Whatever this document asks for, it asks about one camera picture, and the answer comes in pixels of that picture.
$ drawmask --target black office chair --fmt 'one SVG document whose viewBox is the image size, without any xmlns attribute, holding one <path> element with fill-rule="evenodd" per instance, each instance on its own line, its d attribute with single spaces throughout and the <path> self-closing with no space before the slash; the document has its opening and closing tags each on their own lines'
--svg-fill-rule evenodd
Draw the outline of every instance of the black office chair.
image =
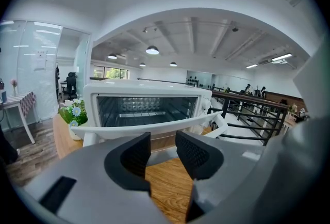
<svg viewBox="0 0 330 224">
<path fill-rule="evenodd" d="M 77 98 L 76 95 L 76 73 L 68 73 L 67 77 L 67 94 L 69 95 L 69 100 Z"/>
</svg>

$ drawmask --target toaster oven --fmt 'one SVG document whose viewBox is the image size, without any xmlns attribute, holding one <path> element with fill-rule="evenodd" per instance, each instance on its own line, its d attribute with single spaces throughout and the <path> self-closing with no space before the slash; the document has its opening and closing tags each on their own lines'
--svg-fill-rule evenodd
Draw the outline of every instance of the toaster oven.
<svg viewBox="0 0 330 224">
<path fill-rule="evenodd" d="M 84 87 L 88 127 L 74 128 L 74 132 L 81 138 L 88 132 L 103 139 L 144 132 L 155 138 L 182 129 L 200 134 L 203 126 L 219 115 L 207 114 L 211 96 L 210 90 L 176 83 L 124 79 L 92 82 Z"/>
</svg>

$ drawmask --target red checkered cloth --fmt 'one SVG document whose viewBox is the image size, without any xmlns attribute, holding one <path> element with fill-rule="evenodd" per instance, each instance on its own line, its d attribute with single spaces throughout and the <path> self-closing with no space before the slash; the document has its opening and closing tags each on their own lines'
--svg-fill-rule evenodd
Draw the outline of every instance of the red checkered cloth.
<svg viewBox="0 0 330 224">
<path fill-rule="evenodd" d="M 24 117 L 26 118 L 31 107 L 36 103 L 36 95 L 33 92 L 19 93 L 16 97 L 10 95 L 7 96 L 7 101 L 4 103 L 4 107 L 19 102 L 22 108 Z"/>
</svg>

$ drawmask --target flower pot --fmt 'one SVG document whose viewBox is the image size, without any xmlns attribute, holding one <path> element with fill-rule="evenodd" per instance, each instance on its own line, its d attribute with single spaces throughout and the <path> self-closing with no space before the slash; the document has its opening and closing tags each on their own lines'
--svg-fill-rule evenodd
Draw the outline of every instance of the flower pot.
<svg viewBox="0 0 330 224">
<path fill-rule="evenodd" d="M 81 124 L 79 127 L 87 127 L 88 126 L 88 121 L 84 124 Z M 79 138 L 71 129 L 70 129 L 70 126 L 68 126 L 69 128 L 69 134 L 70 134 L 70 137 L 74 140 L 82 140 L 81 138 Z"/>
</svg>

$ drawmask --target wooden handrail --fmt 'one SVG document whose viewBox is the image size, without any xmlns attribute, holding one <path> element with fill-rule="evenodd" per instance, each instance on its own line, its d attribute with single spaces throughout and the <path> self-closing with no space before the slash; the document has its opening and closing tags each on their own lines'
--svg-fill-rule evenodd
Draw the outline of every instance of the wooden handrail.
<svg viewBox="0 0 330 224">
<path fill-rule="evenodd" d="M 241 94 L 233 94 L 233 93 L 225 93 L 225 92 L 219 92 L 219 91 L 212 91 L 212 96 L 213 97 L 220 97 L 220 98 L 228 98 L 232 100 L 240 100 L 244 102 L 249 102 L 249 103 L 255 103 L 259 105 L 267 105 L 267 106 L 273 106 L 276 108 L 281 108 L 281 109 L 288 109 L 287 105 L 281 104 L 281 103 L 276 103 L 273 101 L 268 101 L 265 99 L 261 99 L 259 97 L 254 97 L 254 96 L 248 96 L 248 95 L 241 95 Z"/>
</svg>

